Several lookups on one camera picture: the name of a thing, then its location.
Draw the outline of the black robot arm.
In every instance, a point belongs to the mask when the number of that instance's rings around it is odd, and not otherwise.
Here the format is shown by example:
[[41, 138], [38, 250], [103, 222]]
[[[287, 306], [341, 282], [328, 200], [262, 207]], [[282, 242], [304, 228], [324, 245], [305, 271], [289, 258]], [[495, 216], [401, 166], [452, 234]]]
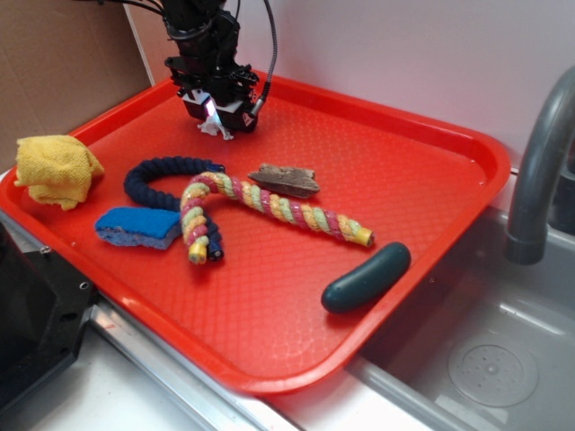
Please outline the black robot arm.
[[189, 115], [207, 120], [212, 101], [224, 128], [252, 132], [259, 76], [235, 61], [239, 22], [222, 1], [163, 1], [162, 7], [167, 35], [179, 51], [164, 63]]

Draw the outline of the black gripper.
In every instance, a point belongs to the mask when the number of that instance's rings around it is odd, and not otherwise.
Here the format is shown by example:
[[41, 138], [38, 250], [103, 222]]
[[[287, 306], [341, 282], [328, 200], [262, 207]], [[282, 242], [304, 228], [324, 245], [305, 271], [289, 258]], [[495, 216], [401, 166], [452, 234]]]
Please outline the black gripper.
[[237, 39], [180, 39], [175, 44], [179, 55], [168, 57], [164, 64], [172, 73], [173, 83], [186, 92], [181, 100], [189, 115], [206, 120], [206, 104], [211, 96], [219, 105], [218, 116], [224, 128], [252, 133], [259, 121], [251, 115], [259, 76], [250, 66], [235, 62]]

